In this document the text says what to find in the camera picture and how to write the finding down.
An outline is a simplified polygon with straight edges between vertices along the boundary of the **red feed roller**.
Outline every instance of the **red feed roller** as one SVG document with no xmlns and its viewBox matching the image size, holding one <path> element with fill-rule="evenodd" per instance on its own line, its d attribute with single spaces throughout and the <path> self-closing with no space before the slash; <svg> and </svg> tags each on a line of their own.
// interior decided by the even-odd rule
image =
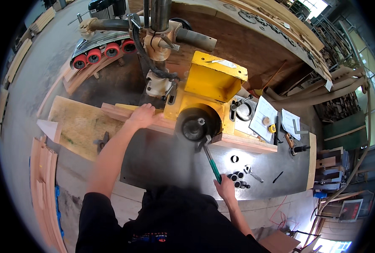
<svg viewBox="0 0 375 253">
<path fill-rule="evenodd" d="M 100 49 L 98 48 L 91 49 L 89 50 L 87 54 L 87 62 L 90 64 L 98 63 L 100 61 L 100 56 L 101 56 Z"/>
<path fill-rule="evenodd" d="M 74 59 L 74 68 L 83 69 L 86 66 L 86 55 L 83 53 L 75 57 Z"/>
<path fill-rule="evenodd" d="M 119 52 L 120 52 L 119 44 L 117 44 L 115 42 L 111 42 L 111 43 L 107 44 L 106 49 L 104 50 L 104 55 L 109 57 L 109 58 L 112 58 L 112 57 L 118 55 Z"/>
<path fill-rule="evenodd" d="M 130 38 L 125 39 L 123 42 L 123 45 L 121 46 L 121 50 L 124 53 L 134 53 L 136 50 L 136 47 L 134 45 L 134 41 Z"/>
</svg>

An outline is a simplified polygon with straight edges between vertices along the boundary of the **hand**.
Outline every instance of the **hand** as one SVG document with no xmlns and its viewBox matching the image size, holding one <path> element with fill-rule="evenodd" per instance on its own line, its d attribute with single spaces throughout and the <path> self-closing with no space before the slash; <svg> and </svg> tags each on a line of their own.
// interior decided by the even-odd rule
<svg viewBox="0 0 375 253">
<path fill-rule="evenodd" d="M 154 124 L 158 120 L 164 118 L 163 113 L 154 115 L 155 107 L 148 104 L 143 104 L 139 108 L 135 109 L 131 117 L 126 120 L 126 123 L 133 125 L 135 128 L 147 128 L 149 125 Z"/>
<path fill-rule="evenodd" d="M 236 201 L 234 182 L 232 182 L 232 180 L 229 179 L 226 174 L 221 174 L 221 184 L 219 184 L 217 180 L 214 180 L 214 185 L 218 194 L 223 198 L 225 203 L 228 204 Z"/>
</svg>

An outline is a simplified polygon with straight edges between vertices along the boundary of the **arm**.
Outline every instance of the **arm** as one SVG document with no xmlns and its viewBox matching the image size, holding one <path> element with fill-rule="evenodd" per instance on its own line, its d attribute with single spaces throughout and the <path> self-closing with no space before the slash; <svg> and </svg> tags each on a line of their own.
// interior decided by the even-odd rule
<svg viewBox="0 0 375 253">
<path fill-rule="evenodd" d="M 154 106 L 143 104 L 135 109 L 123 127 L 107 142 L 96 159 L 88 181 L 87 192 L 98 192 L 110 198 L 131 138 L 138 129 L 146 128 L 164 117 L 163 113 L 157 115 L 154 113 Z"/>
<path fill-rule="evenodd" d="M 238 200 L 235 198 L 235 187 L 231 179 L 229 179 L 225 174 L 221 175 L 221 184 L 214 180 L 215 188 L 218 194 L 223 198 L 225 204 L 230 212 L 231 223 L 237 229 L 239 229 L 244 235 L 252 235 L 252 230 L 249 228 L 245 217 L 242 215 L 241 210 L 238 206 Z"/>
</svg>

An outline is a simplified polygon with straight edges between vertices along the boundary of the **person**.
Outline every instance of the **person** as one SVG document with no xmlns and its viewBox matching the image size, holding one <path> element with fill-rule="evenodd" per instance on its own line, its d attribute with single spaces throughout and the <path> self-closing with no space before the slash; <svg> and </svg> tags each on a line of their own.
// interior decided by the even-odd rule
<svg viewBox="0 0 375 253">
<path fill-rule="evenodd" d="M 97 157 L 83 199 L 75 251 L 264 252 L 241 213 L 233 182 L 225 174 L 221 184 L 214 180 L 214 185 L 231 221 L 218 211 L 213 197 L 165 186 L 145 192 L 137 219 L 118 225 L 110 203 L 114 182 L 134 133 L 164 116 L 154 113 L 151 104 L 135 109 Z"/>
</svg>

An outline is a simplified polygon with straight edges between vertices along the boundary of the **tape measure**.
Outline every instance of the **tape measure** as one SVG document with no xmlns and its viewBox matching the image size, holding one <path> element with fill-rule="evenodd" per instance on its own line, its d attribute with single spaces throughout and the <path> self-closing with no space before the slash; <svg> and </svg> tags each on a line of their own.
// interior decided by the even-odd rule
<svg viewBox="0 0 375 253">
<path fill-rule="evenodd" d="M 269 127 L 269 132 L 271 132 L 272 134 L 276 132 L 276 125 L 273 124 Z"/>
</svg>

